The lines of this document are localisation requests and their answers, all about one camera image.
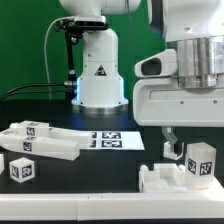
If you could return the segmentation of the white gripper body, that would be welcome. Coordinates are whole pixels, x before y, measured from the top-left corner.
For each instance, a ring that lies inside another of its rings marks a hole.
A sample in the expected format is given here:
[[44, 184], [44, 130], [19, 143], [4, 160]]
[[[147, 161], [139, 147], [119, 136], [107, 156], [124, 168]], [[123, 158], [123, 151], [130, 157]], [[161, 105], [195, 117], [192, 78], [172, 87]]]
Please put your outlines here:
[[181, 89], [175, 79], [141, 79], [133, 113], [141, 126], [224, 127], [224, 88]]

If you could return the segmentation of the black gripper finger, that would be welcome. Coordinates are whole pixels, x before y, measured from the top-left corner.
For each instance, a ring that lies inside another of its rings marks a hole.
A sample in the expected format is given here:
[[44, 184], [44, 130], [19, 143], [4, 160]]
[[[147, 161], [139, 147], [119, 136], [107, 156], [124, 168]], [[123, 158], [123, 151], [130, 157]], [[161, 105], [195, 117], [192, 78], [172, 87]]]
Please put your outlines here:
[[162, 133], [166, 138], [167, 142], [170, 144], [171, 151], [175, 154], [178, 154], [179, 153], [178, 138], [176, 137], [174, 130], [175, 128], [171, 126], [163, 127]]

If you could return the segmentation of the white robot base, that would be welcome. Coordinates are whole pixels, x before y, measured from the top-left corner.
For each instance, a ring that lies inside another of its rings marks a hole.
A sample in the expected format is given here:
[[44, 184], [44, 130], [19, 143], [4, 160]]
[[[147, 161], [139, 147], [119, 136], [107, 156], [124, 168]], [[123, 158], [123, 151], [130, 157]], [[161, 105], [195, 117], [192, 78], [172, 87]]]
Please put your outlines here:
[[[125, 12], [124, 0], [59, 0], [72, 16], [104, 16]], [[76, 111], [110, 114], [124, 111], [124, 81], [118, 73], [118, 37], [108, 28], [85, 31], [83, 72], [77, 80], [77, 96], [71, 101]]]

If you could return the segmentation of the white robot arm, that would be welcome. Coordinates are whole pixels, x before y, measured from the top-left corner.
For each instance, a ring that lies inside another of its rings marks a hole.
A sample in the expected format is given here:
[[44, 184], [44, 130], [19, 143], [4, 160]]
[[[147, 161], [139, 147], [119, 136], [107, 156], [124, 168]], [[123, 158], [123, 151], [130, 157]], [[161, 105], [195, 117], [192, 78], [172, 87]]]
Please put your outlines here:
[[160, 126], [164, 155], [182, 148], [177, 127], [224, 127], [224, 0], [147, 0], [149, 26], [166, 49], [135, 65], [133, 112]]

